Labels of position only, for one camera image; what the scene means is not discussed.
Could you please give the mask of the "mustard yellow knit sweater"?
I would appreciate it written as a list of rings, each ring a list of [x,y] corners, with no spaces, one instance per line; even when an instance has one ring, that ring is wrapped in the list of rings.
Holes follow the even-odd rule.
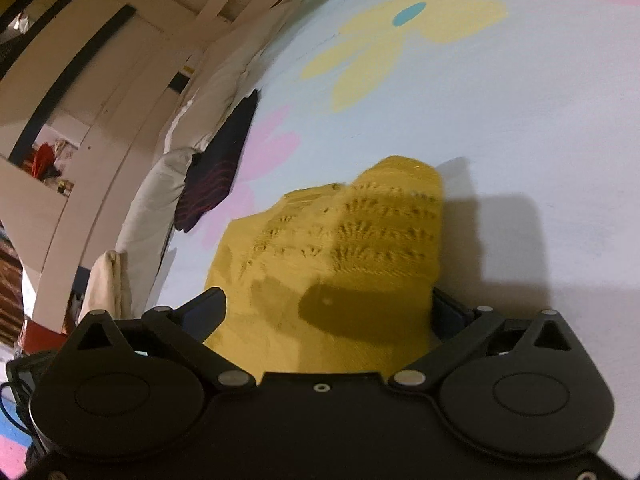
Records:
[[[206,280],[227,299],[208,348],[254,376],[395,373],[437,344],[443,212],[439,173],[390,156],[233,220]]]

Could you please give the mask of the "beige cushion beside bed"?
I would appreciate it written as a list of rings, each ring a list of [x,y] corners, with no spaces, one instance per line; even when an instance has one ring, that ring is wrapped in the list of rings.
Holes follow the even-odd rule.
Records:
[[[78,322],[92,311],[104,310],[115,320],[131,315],[131,296],[125,257],[108,250],[94,263],[88,279]]]

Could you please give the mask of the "folded dark striped garment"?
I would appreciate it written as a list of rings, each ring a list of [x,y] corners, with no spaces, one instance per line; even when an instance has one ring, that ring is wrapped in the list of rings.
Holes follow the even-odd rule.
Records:
[[[258,101],[259,91],[254,89],[232,110],[206,149],[193,155],[175,209],[177,231],[191,231],[203,214],[230,194]]]

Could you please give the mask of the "red item on shelf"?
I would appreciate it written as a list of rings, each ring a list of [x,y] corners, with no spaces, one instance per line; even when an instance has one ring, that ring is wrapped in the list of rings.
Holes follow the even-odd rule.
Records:
[[[49,168],[54,165],[55,159],[54,147],[47,143],[41,144],[32,161],[32,176],[42,180]]]

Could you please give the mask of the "flowered light blue bed sheet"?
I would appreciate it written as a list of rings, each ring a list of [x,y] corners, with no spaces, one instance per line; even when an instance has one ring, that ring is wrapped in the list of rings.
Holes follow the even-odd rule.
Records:
[[[308,0],[258,61],[232,194],[175,235],[151,304],[204,287],[228,223],[390,155],[445,182],[442,289],[558,310],[615,400],[603,457],[639,472],[639,0],[495,0],[449,44],[427,26],[480,0]]]

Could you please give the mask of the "white pillow at bedside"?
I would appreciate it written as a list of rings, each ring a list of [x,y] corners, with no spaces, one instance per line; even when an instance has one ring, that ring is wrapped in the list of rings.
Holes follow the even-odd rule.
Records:
[[[142,315],[160,270],[175,211],[194,157],[204,152],[239,92],[247,66],[277,35],[302,0],[277,6],[214,41],[186,87],[182,107],[166,128],[163,154],[132,199],[115,251],[107,256],[115,318]]]

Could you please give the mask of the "beige wardrobe cabinet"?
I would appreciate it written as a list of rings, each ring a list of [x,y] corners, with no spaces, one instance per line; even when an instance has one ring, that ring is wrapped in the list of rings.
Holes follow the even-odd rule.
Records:
[[[1,81],[1,220],[35,285],[32,317],[59,332],[79,268],[114,243],[127,203],[110,189],[144,123],[193,48],[227,31],[175,0],[73,0]],[[29,125],[77,150],[58,192],[24,171]]]

